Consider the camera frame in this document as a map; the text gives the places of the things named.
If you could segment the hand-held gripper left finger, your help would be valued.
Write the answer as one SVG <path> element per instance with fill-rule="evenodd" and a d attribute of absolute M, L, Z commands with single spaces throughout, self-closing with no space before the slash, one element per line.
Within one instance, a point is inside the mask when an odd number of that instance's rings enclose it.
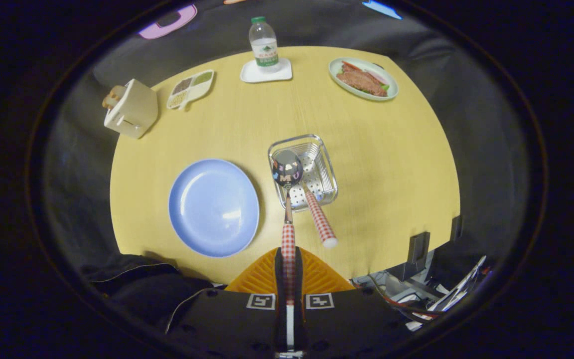
<path fill-rule="evenodd" d="M 287 349 L 281 251 L 262 255 L 226 289 L 180 305 L 180 340 L 202 358 L 273 358 Z"/>

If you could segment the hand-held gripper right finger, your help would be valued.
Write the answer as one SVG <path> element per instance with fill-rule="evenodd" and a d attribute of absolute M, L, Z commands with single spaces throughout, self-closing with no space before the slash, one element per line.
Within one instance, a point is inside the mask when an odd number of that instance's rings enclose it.
<path fill-rule="evenodd" d="M 306 358 L 381 358 L 409 338 L 407 319 L 373 288 L 357 289 L 299 249 L 301 326 Z"/>

